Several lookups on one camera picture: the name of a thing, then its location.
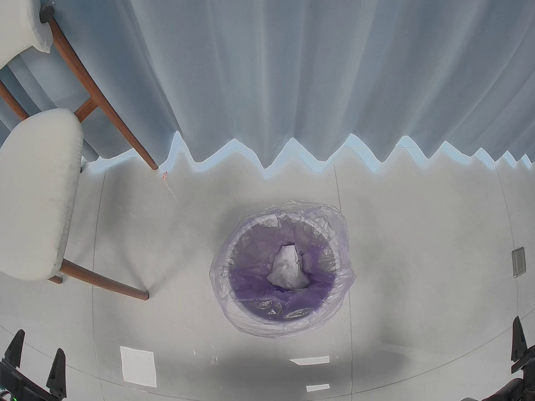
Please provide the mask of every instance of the gray curtain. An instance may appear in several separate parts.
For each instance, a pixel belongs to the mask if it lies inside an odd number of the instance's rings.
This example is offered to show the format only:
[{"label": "gray curtain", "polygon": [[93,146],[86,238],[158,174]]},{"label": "gray curtain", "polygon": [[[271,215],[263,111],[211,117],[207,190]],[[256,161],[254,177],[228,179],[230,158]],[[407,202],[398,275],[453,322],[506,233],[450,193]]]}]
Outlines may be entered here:
[{"label": "gray curtain", "polygon": [[[177,130],[196,161],[236,138],[268,166],[291,137],[326,160],[350,133],[381,161],[404,135],[535,160],[535,0],[50,1],[158,163]],[[30,113],[87,98],[56,52],[0,78]],[[89,160],[129,148],[101,112],[83,126]]]}]

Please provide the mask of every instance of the wooden chair frame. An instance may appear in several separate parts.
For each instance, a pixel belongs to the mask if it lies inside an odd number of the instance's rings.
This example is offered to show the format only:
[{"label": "wooden chair frame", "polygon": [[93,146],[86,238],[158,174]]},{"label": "wooden chair frame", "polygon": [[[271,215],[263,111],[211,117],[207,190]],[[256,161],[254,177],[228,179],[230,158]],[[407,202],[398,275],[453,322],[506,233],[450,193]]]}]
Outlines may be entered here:
[{"label": "wooden chair frame", "polygon": [[[59,28],[58,23],[53,16],[48,17],[48,23],[50,29],[52,30],[52,36],[54,38],[53,44],[58,50],[59,54],[65,60],[70,70],[78,78],[80,83],[85,87],[89,92],[90,97],[74,112],[78,117],[80,122],[83,122],[86,117],[88,117],[93,110],[97,107],[100,107],[104,114],[110,119],[111,123],[121,132],[126,140],[132,145],[132,147],[139,153],[139,155],[144,159],[145,162],[153,169],[156,170],[158,165],[154,162],[149,153],[137,140],[137,138],[132,134],[130,129],[125,125],[123,120],[119,117],[115,109],[108,102],[102,91],[99,89],[93,78],[87,72],[86,68],[80,61],[80,58],[76,55],[74,49],[71,47],[67,38],[63,34],[61,28]],[[15,114],[20,117],[22,120],[27,119],[30,115],[23,109],[21,104],[13,97],[10,91],[6,86],[0,81],[0,97],[2,97],[5,102],[10,106],[10,108],[15,112]],[[65,273],[71,277],[82,280],[89,284],[92,284],[96,287],[101,287],[106,290],[115,291],[120,294],[124,294],[130,297],[135,297],[141,300],[147,300],[149,298],[148,291],[138,290],[137,288],[129,287],[120,282],[114,281],[107,277],[103,277],[97,273],[94,273],[90,270],[87,270],[83,267],[78,266],[68,260],[63,259],[62,266],[59,269],[61,273]],[[62,277],[53,276],[49,279],[57,284],[63,282]]]}]

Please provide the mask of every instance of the curtain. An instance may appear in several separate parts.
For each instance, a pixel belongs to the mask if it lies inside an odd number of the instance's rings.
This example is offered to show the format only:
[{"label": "curtain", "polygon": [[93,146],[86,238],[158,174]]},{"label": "curtain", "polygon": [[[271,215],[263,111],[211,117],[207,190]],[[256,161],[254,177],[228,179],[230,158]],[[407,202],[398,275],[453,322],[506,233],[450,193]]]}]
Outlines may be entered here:
[{"label": "curtain", "polygon": [[[380,161],[405,135],[535,160],[535,0],[48,1],[157,163],[177,130],[197,162],[236,138],[266,167],[292,137],[326,160],[351,133]],[[88,97],[54,51],[0,79],[30,114]],[[88,160],[130,147],[100,111],[82,125]]]}]

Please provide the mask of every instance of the purple trash bag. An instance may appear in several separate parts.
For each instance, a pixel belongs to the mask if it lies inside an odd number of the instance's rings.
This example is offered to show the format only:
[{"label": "purple trash bag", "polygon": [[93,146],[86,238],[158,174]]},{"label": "purple trash bag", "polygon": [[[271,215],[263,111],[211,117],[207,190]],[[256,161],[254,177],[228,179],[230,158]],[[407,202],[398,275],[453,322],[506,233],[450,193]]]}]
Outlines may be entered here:
[{"label": "purple trash bag", "polygon": [[[271,284],[275,255],[295,245],[305,288]],[[298,334],[327,322],[355,279],[346,220],[334,207],[290,202],[244,218],[210,267],[214,294],[240,331],[271,338]]]}]

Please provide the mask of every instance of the chair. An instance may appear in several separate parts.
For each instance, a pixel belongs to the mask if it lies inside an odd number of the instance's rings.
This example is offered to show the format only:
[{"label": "chair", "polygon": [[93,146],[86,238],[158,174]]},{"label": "chair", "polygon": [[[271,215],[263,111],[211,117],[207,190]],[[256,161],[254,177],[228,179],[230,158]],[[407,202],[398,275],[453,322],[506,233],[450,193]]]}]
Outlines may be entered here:
[{"label": "chair", "polygon": [[22,280],[62,283],[64,273],[97,287],[147,300],[149,293],[108,279],[64,259],[76,196],[81,122],[100,106],[154,169],[157,165],[117,115],[77,58],[53,18],[40,22],[40,0],[0,0],[10,17],[0,19],[0,68],[34,46],[54,43],[91,97],[74,113],[53,109],[29,116],[0,82],[0,96],[22,119],[0,148],[0,272]]}]

